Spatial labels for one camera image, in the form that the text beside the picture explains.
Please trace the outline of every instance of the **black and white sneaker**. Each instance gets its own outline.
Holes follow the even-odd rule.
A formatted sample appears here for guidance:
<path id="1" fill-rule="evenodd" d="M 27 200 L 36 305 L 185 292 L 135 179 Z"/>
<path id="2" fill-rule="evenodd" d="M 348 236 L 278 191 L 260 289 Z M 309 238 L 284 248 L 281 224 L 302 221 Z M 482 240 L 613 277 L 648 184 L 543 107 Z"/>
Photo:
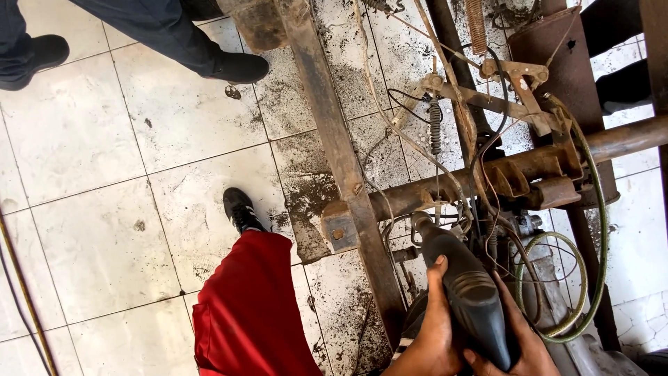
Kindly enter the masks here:
<path id="1" fill-rule="evenodd" d="M 243 233 L 249 228 L 266 232 L 260 220 L 257 219 L 257 215 L 255 215 L 253 202 L 241 189 L 225 189 L 222 194 L 222 204 L 225 208 L 225 215 L 239 233 Z"/>

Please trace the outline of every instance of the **black drill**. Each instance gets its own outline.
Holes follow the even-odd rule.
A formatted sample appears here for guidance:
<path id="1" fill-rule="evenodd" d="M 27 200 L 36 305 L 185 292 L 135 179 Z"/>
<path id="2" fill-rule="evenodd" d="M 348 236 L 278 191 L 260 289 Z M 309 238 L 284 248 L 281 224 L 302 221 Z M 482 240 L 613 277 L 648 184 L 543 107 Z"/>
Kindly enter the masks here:
<path id="1" fill-rule="evenodd" d="M 443 286 L 457 321 L 497 368 L 508 371 L 511 360 L 506 325 L 493 279 L 464 243 L 452 232 L 438 227 L 429 214 L 413 213 L 411 224 L 422 236 L 422 256 L 427 268 L 440 255 L 448 258 Z"/>

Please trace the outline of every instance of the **dark pants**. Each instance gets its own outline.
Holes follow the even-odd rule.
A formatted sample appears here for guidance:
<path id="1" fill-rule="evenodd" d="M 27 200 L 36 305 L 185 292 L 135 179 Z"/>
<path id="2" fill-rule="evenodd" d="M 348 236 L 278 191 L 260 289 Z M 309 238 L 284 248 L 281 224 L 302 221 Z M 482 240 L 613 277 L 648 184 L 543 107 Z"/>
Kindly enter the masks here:
<path id="1" fill-rule="evenodd" d="M 596 0 L 581 16 L 592 58 L 643 32 L 638 0 Z M 600 77 L 596 89 L 604 114 L 652 103 L 647 60 Z"/>
<path id="2" fill-rule="evenodd" d="M 71 1 L 201 76 L 219 66 L 220 47 L 187 18 L 178 0 Z M 0 0 L 0 80 L 28 74 L 34 55 L 17 0 Z"/>

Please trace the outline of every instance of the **finger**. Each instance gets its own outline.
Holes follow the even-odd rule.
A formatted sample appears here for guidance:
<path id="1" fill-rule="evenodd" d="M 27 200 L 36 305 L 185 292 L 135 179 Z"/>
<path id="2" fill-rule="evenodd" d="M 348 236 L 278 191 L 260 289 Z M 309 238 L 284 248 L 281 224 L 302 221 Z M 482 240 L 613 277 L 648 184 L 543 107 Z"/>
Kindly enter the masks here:
<path id="1" fill-rule="evenodd" d="M 492 276 L 494 277 L 494 281 L 496 282 L 496 285 L 499 289 L 501 303 L 503 303 L 504 307 L 506 307 L 508 322 L 510 323 L 512 330 L 517 337 L 517 341 L 520 347 L 528 346 L 535 342 L 536 339 L 540 340 L 538 335 L 536 335 L 536 333 L 534 333 L 534 331 L 531 329 L 531 326 L 529 326 L 529 323 L 524 318 L 520 308 L 517 307 L 517 304 L 512 298 L 512 294 L 508 290 L 508 287 L 505 283 L 503 283 L 503 281 L 501 281 L 501 277 L 499 277 L 497 272 L 492 273 Z"/>
<path id="2" fill-rule="evenodd" d="M 464 358 L 473 368 L 473 373 L 477 376 L 503 376 L 507 373 L 501 372 L 492 362 L 481 357 L 473 350 L 465 349 Z"/>
<path id="3" fill-rule="evenodd" d="M 438 256 L 434 264 L 427 269 L 427 285 L 429 286 L 429 302 L 445 302 L 446 294 L 443 291 L 443 275 L 448 270 L 448 259 L 444 255 Z"/>

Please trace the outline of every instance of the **rusty pipe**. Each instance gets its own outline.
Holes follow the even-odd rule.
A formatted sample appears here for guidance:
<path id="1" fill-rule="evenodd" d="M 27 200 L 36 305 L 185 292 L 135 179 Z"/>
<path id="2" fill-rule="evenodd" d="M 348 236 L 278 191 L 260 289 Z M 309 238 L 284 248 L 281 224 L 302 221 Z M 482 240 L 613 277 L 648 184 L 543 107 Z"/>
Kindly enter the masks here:
<path id="1" fill-rule="evenodd" d="M 608 161 L 612 158 L 622 157 L 645 149 L 668 144 L 668 116 L 656 116 L 637 122 L 632 122 L 616 128 L 602 130 L 587 136 L 587 142 L 591 149 L 594 160 L 597 163 Z M 541 176 L 541 161 L 558 152 L 554 146 L 535 148 L 523 153 L 510 155 L 484 164 L 487 171 L 494 166 L 512 162 L 527 176 L 529 181 Z M 452 171 L 452 175 L 460 182 L 464 189 L 464 195 L 470 197 L 468 191 L 468 169 Z M 450 185 L 446 183 L 445 175 L 440 175 L 440 188 L 442 197 L 455 197 L 456 194 L 449 191 Z M 426 197 L 426 192 L 436 191 L 436 177 L 414 181 L 386 189 L 384 192 L 392 206 L 395 216 L 409 214 L 416 210 L 424 210 L 434 205 L 430 203 L 431 197 Z M 389 211 L 384 198 L 378 192 L 369 194 L 371 205 L 377 221 L 389 219 Z M 323 218 L 330 213 L 345 210 L 337 201 L 330 202 L 323 212 Z"/>

